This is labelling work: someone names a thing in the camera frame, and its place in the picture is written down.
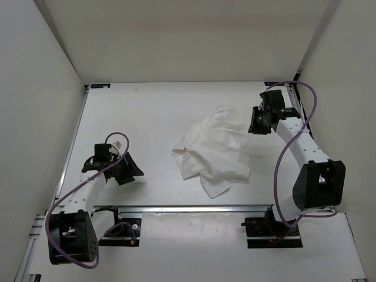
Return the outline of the white skirt cloth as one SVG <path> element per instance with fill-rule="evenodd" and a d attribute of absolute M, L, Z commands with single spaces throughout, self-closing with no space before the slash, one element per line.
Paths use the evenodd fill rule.
<path fill-rule="evenodd" d="M 172 149 L 184 180 L 199 177 L 214 199 L 250 175 L 250 138 L 236 108 L 220 105 Z"/>

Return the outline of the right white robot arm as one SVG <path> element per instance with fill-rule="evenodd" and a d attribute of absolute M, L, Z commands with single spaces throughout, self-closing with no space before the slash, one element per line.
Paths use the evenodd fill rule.
<path fill-rule="evenodd" d="M 285 226 L 292 229 L 307 213 L 338 206 L 342 201 L 346 168 L 332 160 L 316 144 L 306 129 L 306 122 L 295 108 L 288 108 L 280 90 L 260 94 L 262 102 L 253 107 L 249 133 L 277 133 L 286 143 L 274 169 L 273 214 L 264 219 L 264 229 L 279 234 Z M 283 199 L 278 197 L 278 173 L 282 158 L 290 151 L 300 172 Z"/>

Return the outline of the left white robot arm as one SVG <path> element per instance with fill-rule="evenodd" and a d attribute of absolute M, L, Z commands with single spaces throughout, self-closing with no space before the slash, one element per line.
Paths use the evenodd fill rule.
<path fill-rule="evenodd" d="M 47 219 L 46 233 L 52 264 L 80 262 L 92 268 L 98 263 L 101 237 L 122 231 L 123 220 L 116 207 L 94 208 L 108 180 L 114 179 L 121 186 L 144 175 L 131 155 L 126 153 L 121 156 L 119 150 L 118 143 L 96 144 L 94 155 L 83 165 L 80 189 L 69 195 L 63 208 L 51 213 Z"/>

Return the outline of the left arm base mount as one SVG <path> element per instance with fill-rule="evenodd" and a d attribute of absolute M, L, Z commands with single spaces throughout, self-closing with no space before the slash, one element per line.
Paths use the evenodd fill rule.
<path fill-rule="evenodd" d="M 106 233 L 99 240 L 100 246 L 106 247 L 139 247 L 142 229 L 142 213 L 123 211 L 116 206 L 99 207 L 95 213 L 110 212 L 114 225 L 118 226 Z"/>

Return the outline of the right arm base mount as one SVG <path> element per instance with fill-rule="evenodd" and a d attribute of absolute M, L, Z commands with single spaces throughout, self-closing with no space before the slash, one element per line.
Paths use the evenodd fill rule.
<path fill-rule="evenodd" d="M 248 249 L 295 249 L 302 248 L 298 226 L 289 229 L 276 221 L 271 207 L 263 217 L 245 217 L 241 227 L 246 230 Z"/>

